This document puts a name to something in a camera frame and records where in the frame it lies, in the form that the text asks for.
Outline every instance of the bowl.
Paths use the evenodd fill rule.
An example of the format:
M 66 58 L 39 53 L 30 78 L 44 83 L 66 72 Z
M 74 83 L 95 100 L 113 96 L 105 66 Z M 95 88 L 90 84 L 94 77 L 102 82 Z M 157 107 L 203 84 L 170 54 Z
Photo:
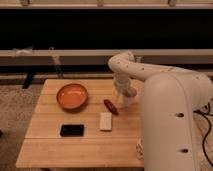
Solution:
M 81 84 L 67 84 L 56 95 L 58 104 L 63 109 L 77 109 L 87 101 L 87 89 Z

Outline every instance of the black phone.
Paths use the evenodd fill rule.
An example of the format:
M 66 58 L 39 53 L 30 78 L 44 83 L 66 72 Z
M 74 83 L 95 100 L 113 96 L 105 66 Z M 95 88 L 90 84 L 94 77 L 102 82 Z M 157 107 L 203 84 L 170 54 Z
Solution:
M 83 136 L 84 135 L 84 125 L 62 125 L 60 135 L 62 137 L 73 137 L 73 136 Z

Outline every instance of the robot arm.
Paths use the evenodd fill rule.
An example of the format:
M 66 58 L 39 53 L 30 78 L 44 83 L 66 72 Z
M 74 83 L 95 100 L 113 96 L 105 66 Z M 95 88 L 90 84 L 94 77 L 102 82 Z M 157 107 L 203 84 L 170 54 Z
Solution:
M 134 63 L 131 52 L 112 57 L 109 67 L 118 90 L 129 88 L 130 76 L 145 81 L 141 98 L 145 170 L 199 171 L 193 111 L 212 99 L 210 79 L 187 69 Z

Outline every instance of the wooden surface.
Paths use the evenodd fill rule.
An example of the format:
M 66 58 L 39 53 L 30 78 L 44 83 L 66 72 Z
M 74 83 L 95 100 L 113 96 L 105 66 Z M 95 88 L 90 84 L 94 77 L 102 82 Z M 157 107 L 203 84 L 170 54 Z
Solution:
M 69 83 L 84 85 L 89 94 L 87 105 L 71 112 L 56 102 L 60 87 Z M 141 87 L 134 81 L 134 87 Z M 110 99 L 120 112 L 113 116 L 112 132 L 99 131 L 100 112 L 107 111 Z M 135 145 L 140 138 L 139 96 L 129 108 L 117 98 L 112 80 L 47 80 L 25 136 L 16 166 L 18 168 L 142 167 Z M 83 137 L 61 138 L 62 124 L 85 125 Z

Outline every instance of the white block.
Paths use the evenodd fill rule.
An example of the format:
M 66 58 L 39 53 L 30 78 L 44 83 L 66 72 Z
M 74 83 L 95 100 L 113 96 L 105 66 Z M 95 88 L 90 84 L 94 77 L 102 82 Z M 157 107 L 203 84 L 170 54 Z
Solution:
M 100 113 L 100 130 L 101 131 L 112 130 L 112 113 L 110 112 Z

